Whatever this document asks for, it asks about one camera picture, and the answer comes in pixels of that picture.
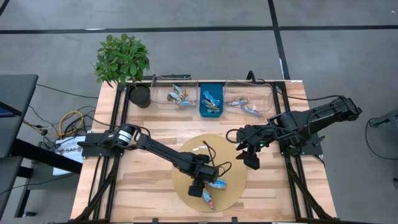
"laptop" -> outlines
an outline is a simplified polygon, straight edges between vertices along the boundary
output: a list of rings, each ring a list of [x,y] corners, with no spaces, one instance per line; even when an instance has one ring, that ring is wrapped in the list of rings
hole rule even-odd
[[[19,110],[0,102],[0,118],[12,118],[21,115],[22,113]]]

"round cardboard platform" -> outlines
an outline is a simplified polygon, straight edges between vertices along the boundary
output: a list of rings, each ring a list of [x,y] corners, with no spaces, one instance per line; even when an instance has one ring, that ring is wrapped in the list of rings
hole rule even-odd
[[[195,154],[208,155],[209,153],[207,147],[193,151],[193,149],[199,146],[204,146],[202,143],[203,140],[205,140],[209,146],[216,151],[216,157],[214,159],[216,166],[227,161],[232,163],[232,168],[225,173],[225,175],[220,177],[221,179],[225,180],[226,189],[214,189],[207,185],[205,187],[213,198],[213,205],[215,209],[211,209],[206,204],[203,197],[198,198],[188,195],[188,188],[192,184],[192,179],[174,167],[172,169],[172,182],[174,189],[180,199],[183,200],[189,207],[199,212],[221,212],[235,204],[242,196],[247,179],[246,166],[243,164],[243,160],[235,159],[235,157],[239,154],[235,150],[235,145],[228,142],[225,138],[215,134],[204,134],[192,138],[181,147],[180,152],[193,152]]]

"black plant pot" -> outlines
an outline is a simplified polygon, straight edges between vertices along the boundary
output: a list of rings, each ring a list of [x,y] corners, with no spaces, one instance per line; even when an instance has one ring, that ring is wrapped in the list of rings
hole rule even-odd
[[[129,99],[140,108],[147,108],[150,105],[150,90],[148,86],[137,85],[129,92]]]

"table leg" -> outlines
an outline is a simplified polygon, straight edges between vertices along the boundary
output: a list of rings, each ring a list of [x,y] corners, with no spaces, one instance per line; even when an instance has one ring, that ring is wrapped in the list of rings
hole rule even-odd
[[[43,162],[52,167],[80,174],[82,164],[28,142],[16,139],[11,149],[12,155],[22,156],[34,161]]]

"potted plant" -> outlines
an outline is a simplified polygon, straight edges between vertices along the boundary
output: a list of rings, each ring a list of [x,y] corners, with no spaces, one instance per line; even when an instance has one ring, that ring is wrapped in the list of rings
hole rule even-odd
[[[100,44],[102,48],[97,50],[98,62],[94,66],[97,82],[106,82],[112,87],[111,82],[125,85],[126,80],[131,80],[133,88],[128,93],[129,99],[140,108],[148,107],[149,87],[136,83],[142,80],[144,69],[150,69],[146,46],[127,34],[122,34],[121,38],[108,35]]]

